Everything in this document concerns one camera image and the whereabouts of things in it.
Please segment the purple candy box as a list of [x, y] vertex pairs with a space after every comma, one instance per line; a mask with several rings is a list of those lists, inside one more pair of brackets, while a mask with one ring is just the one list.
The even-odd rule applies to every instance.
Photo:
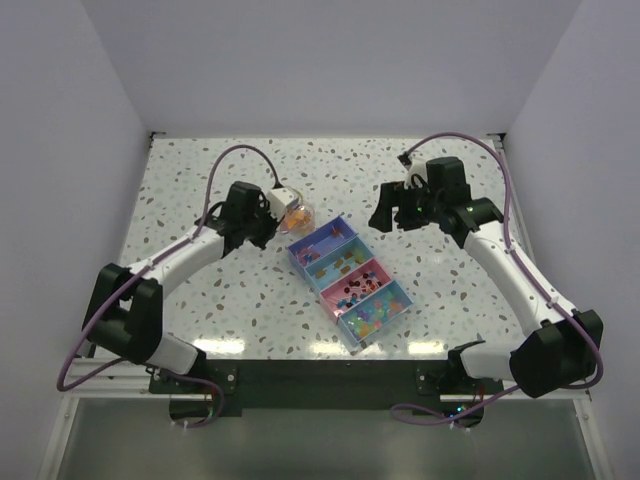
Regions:
[[307, 266], [356, 236], [357, 232], [349, 223], [337, 216], [289, 245], [289, 260], [296, 272], [303, 276]]

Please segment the pink candy box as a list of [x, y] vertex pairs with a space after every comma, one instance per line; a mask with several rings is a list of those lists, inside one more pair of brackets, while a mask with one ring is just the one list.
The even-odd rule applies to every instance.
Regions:
[[345, 275], [323, 289], [319, 302], [325, 312], [337, 322], [338, 318], [362, 301], [390, 284], [392, 276], [375, 259], [356, 264]]

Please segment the light blue candy box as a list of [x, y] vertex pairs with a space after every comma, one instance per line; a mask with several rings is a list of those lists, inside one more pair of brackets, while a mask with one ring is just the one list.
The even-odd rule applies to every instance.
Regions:
[[338, 316], [337, 325], [348, 342], [371, 342], [404, 314], [413, 301], [397, 281], [391, 281]]

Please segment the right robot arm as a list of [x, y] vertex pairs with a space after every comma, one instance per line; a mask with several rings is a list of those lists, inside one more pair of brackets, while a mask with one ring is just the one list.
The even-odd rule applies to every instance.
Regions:
[[595, 379], [601, 372], [601, 318], [578, 310], [541, 274], [509, 235], [498, 207], [472, 196], [463, 162], [412, 160], [408, 154], [399, 160], [406, 177], [381, 185], [369, 226], [388, 233], [437, 225], [487, 273], [525, 337], [516, 346], [477, 340], [454, 348], [440, 383], [466, 393], [481, 379], [506, 380], [538, 398]]

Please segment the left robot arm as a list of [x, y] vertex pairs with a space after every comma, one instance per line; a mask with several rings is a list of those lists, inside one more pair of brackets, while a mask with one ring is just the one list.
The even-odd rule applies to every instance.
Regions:
[[133, 364], [171, 372], [185, 392], [200, 390], [209, 377], [206, 354], [165, 329], [164, 301], [245, 242], [265, 249], [298, 200], [281, 184], [263, 192], [236, 181], [225, 200], [206, 208], [193, 228], [157, 254], [126, 267], [103, 267], [83, 324], [87, 340]]

